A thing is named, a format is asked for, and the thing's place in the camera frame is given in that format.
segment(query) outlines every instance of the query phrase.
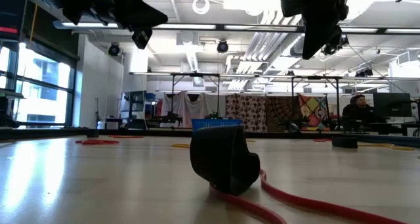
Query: computer monitor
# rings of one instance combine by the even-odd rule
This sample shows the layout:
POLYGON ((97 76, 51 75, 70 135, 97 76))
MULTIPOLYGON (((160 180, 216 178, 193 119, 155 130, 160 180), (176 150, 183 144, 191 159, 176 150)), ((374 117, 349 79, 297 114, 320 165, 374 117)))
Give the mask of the computer monitor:
POLYGON ((408 93, 374 93, 375 115, 380 117, 411 117, 411 99, 408 93))

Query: security camera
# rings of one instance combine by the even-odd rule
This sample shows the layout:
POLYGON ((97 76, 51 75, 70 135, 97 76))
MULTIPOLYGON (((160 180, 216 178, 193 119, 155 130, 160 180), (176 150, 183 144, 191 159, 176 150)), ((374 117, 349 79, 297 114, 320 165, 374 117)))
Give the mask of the security camera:
POLYGON ((121 49, 119 48, 119 43, 111 43, 111 47, 108 49, 108 54, 111 56, 118 56, 120 52, 121 49))
POLYGON ((217 52, 218 53, 227 53, 229 50, 229 45, 226 40, 220 40, 219 44, 217 45, 217 52))

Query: red cable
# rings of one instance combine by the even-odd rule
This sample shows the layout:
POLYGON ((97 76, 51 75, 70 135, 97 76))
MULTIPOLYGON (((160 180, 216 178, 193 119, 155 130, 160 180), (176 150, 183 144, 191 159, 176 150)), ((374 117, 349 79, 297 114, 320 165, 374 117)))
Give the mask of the red cable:
POLYGON ((330 204, 327 202, 311 200, 308 198, 302 198, 299 196, 288 194, 284 191, 274 188, 269 183, 267 183, 267 174, 263 169, 260 170, 260 178, 262 189, 265 190, 271 196, 279 199, 281 202, 286 202, 288 204, 294 204, 321 212, 339 215, 341 217, 359 221, 361 223, 402 224, 401 221, 396 221, 387 217, 382 217, 380 215, 375 215, 372 213, 367 213, 352 208, 346 208, 336 204, 330 204))
POLYGON ((237 196, 233 196, 231 194, 225 194, 222 193, 220 191, 218 191, 217 189, 213 188, 210 185, 210 193, 214 194, 215 196, 217 196, 218 198, 232 204, 235 205, 245 211, 251 212, 267 221, 269 221, 272 224, 287 224, 287 222, 280 217, 277 213, 269 210, 268 208, 265 208, 259 204, 255 204, 252 202, 249 202, 243 198, 237 197, 237 196))

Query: fabric backdrop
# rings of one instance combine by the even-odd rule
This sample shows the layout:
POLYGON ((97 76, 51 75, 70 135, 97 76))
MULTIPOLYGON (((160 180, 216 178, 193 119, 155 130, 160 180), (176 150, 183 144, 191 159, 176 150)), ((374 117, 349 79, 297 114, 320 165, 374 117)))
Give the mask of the fabric backdrop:
POLYGON ((266 132, 266 97, 226 96, 226 116, 242 120, 245 131, 266 132))
POLYGON ((284 125, 279 125, 279 123, 292 119, 291 100, 291 97, 266 98, 265 108, 268 132, 282 132, 286 129, 284 125))
MULTIPOLYGON (((219 115, 226 116, 225 96, 219 98, 219 115)), ((171 98, 163 96, 161 115, 167 115, 171 111, 171 98)), ((173 96, 173 112, 182 118, 180 127, 192 128, 191 119, 204 119, 204 117, 213 112, 217 112, 217 96, 200 94, 196 101, 192 102, 185 92, 180 92, 173 96)), ((162 127, 177 125, 161 124, 162 127)))
POLYGON ((299 95, 299 106, 302 115, 309 119, 308 126, 317 127, 327 119, 327 97, 299 95))

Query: metal pole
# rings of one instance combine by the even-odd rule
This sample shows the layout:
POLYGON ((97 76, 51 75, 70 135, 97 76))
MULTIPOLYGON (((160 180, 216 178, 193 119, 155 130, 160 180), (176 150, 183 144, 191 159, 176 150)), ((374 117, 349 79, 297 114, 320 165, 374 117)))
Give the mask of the metal pole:
POLYGON ((339 98, 339 78, 335 79, 335 89, 337 90, 337 125, 340 130, 340 98, 339 98))
POLYGON ((220 92, 221 92, 221 88, 220 88, 221 77, 219 76, 218 79, 219 80, 217 81, 217 116, 220 116, 219 115, 219 95, 220 95, 220 92))
POLYGON ((171 114, 173 114, 173 89, 175 88, 175 75, 172 75, 172 97, 171 97, 171 114))
POLYGON ((291 117, 292 120, 295 119, 295 84, 294 84, 294 79, 295 78, 291 78, 291 117))

